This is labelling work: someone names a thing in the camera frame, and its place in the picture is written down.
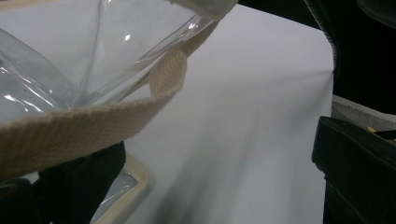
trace white sheet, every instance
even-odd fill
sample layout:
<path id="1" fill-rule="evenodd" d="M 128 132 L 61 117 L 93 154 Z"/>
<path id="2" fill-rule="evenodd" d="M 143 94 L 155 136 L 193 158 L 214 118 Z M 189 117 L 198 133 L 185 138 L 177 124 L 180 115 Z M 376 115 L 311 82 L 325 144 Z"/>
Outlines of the white sheet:
<path id="1" fill-rule="evenodd" d="M 237 6 L 188 66 L 183 90 L 126 141 L 152 177 L 126 223 L 321 223 L 310 158 L 332 103 L 324 34 Z"/>

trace white surface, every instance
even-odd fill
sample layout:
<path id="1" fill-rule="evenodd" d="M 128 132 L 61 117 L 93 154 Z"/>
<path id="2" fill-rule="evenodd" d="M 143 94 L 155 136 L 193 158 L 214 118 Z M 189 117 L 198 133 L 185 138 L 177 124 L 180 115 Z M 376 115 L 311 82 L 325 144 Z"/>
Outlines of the white surface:
<path id="1" fill-rule="evenodd" d="M 331 99 L 321 31 L 235 7 L 189 58 L 183 90 L 126 141 L 153 179 L 126 223 L 321 223 L 310 158 Z"/>

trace clear plastic bag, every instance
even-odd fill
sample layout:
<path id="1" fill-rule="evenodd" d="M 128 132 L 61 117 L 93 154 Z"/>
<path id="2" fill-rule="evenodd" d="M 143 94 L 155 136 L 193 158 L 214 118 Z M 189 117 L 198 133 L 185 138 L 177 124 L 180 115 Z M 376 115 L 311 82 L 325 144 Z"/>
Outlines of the clear plastic bag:
<path id="1" fill-rule="evenodd" d="M 0 5 L 0 122 L 123 99 L 164 52 L 216 20 L 209 9 L 233 1 L 179 2 Z"/>

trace white backdrop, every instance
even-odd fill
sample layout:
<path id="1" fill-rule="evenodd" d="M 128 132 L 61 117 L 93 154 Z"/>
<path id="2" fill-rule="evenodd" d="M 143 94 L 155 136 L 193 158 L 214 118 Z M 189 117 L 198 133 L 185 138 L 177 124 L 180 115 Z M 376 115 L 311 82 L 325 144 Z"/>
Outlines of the white backdrop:
<path id="1" fill-rule="evenodd" d="M 126 223 L 321 223 L 311 152 L 331 103 L 325 35 L 235 7 L 190 56 L 183 90 L 126 141 L 152 186 Z"/>

